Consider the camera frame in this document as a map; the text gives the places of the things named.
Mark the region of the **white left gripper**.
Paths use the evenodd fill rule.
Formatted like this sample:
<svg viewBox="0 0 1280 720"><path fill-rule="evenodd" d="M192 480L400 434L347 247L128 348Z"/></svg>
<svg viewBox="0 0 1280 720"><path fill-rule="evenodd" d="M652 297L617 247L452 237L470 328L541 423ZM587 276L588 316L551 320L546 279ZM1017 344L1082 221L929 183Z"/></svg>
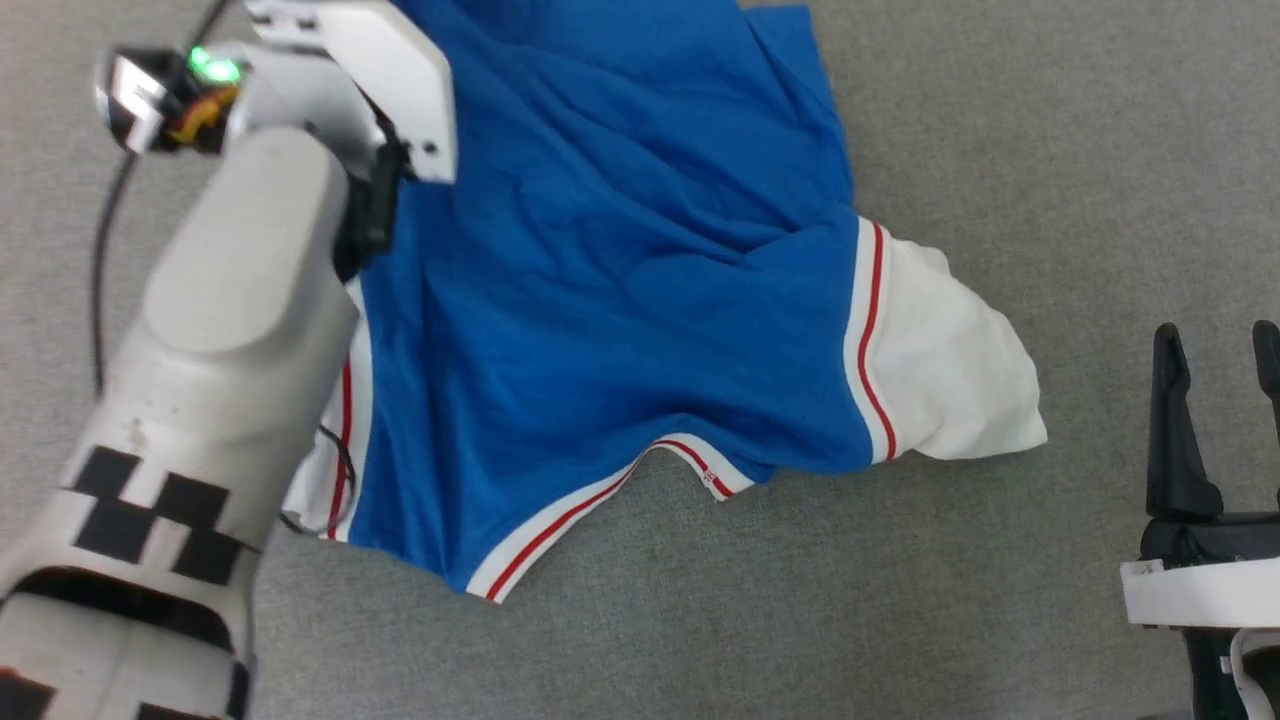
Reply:
<svg viewBox="0 0 1280 720"><path fill-rule="evenodd" d="M310 132L361 179L381 152L406 174L453 183L458 170L451 64L389 1L247 1L253 42L209 44L215 1L182 47L110 47L97 111L136 154L219 155L251 135Z"/></svg>

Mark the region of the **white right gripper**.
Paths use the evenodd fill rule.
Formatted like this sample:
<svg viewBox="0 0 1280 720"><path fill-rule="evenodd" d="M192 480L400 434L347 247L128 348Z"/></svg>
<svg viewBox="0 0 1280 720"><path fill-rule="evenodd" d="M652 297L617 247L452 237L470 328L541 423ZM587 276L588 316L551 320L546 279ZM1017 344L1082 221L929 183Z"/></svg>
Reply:
<svg viewBox="0 0 1280 720"><path fill-rule="evenodd" d="M1257 320L1252 343L1279 437L1277 324ZM1224 512L1222 496L1204 470L1187 402L1190 370L1175 324L1157 328L1152 359L1147 514L1153 519L1142 534L1138 560L1120 568L1126 618L1143 626L1275 629L1279 515L1216 518Z"/></svg>

